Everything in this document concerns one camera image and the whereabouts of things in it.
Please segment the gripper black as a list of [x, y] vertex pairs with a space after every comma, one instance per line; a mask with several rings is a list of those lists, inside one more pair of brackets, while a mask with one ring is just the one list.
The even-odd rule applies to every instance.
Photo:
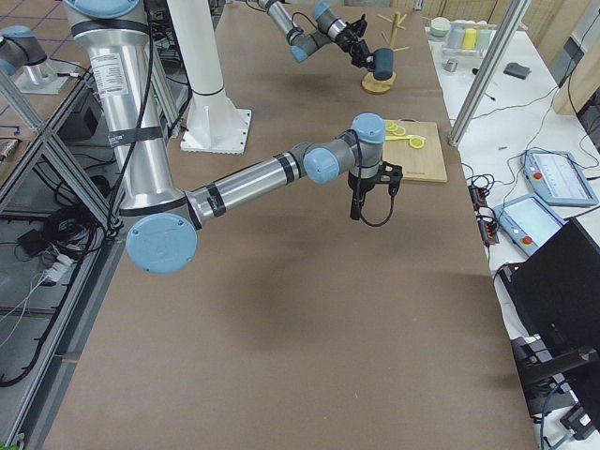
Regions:
[[352, 204], [350, 217], [352, 220], [361, 218], [361, 209], [366, 202], [367, 193], [376, 185], [387, 185], [388, 194], [395, 197], [400, 189], [403, 178], [402, 167], [383, 161], [377, 166], [377, 171], [370, 177], [364, 176], [365, 170], [361, 168], [361, 176], [358, 171], [348, 172], [348, 186], [352, 189]]
[[345, 28], [339, 34], [339, 47], [351, 56], [351, 63], [358, 68], [374, 69], [374, 56], [363, 40], [368, 26], [366, 15], [355, 22], [345, 22]]

